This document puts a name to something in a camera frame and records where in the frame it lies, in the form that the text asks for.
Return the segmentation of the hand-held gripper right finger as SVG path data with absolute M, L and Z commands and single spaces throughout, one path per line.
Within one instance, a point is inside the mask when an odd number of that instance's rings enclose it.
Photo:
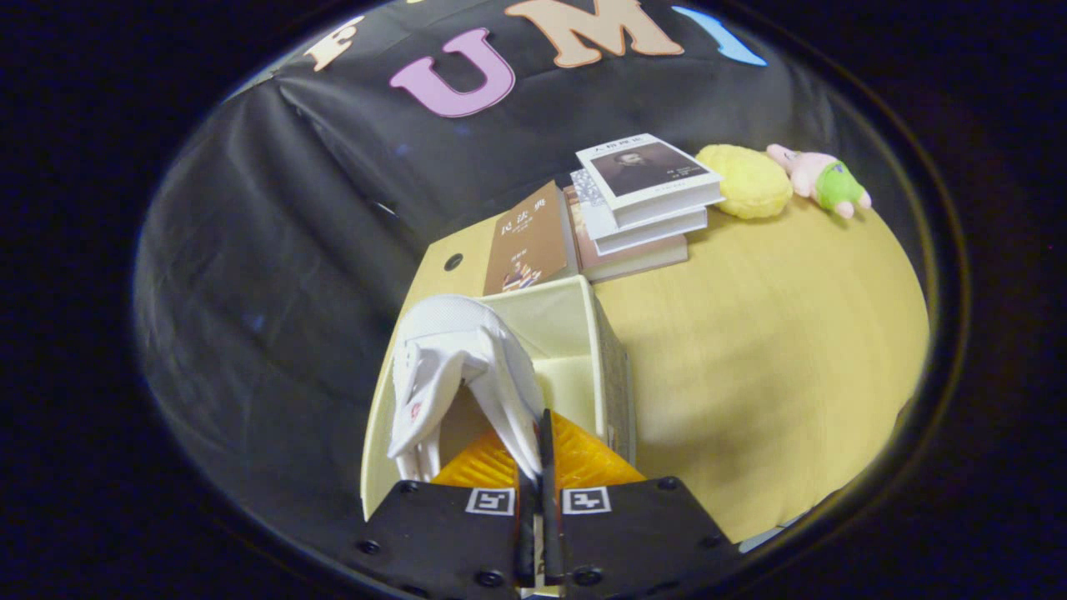
M 675 476 L 648 478 L 553 411 L 540 425 L 545 580 L 564 599 L 720 593 L 740 551 Z

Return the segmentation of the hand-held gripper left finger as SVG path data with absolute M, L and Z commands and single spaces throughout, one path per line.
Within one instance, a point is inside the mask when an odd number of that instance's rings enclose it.
M 355 569 L 423 599 L 517 599 L 536 583 L 536 485 L 488 430 L 431 481 L 397 481 L 354 539 Z

